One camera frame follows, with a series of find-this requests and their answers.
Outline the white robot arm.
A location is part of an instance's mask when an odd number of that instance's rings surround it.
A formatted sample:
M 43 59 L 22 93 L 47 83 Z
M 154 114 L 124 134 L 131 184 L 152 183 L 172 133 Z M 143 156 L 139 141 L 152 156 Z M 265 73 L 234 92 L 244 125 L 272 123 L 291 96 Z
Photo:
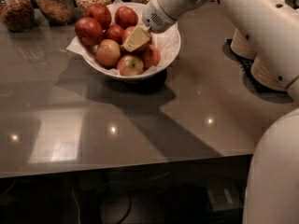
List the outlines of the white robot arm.
M 143 25 L 123 47 L 133 51 L 206 0 L 150 0 Z M 279 0 L 214 0 L 299 102 L 299 15 Z M 299 224 L 299 112 L 277 120 L 260 139 L 249 168 L 243 224 Z

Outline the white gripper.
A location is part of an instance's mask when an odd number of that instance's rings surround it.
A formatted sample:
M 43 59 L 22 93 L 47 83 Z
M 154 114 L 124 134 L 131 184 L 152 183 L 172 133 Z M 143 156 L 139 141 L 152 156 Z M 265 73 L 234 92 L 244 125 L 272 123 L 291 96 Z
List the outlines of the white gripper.
M 149 0 L 142 12 L 146 26 L 136 26 L 123 43 L 125 50 L 133 52 L 150 41 L 150 30 L 155 34 L 167 31 L 187 11 L 194 10 L 207 0 Z

